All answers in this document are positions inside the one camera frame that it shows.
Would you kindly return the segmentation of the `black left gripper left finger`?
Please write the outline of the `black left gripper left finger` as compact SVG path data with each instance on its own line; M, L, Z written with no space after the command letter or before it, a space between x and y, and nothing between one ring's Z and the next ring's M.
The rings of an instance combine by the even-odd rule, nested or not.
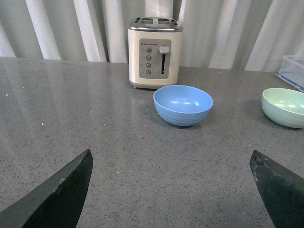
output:
M93 169L85 150L33 191L0 213L2 228L75 228Z

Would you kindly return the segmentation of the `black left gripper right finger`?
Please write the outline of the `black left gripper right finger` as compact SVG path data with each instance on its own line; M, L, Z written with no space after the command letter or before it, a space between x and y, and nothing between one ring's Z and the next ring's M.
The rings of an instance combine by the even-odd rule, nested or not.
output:
M276 228L304 226L304 179L258 150L250 158L250 168Z

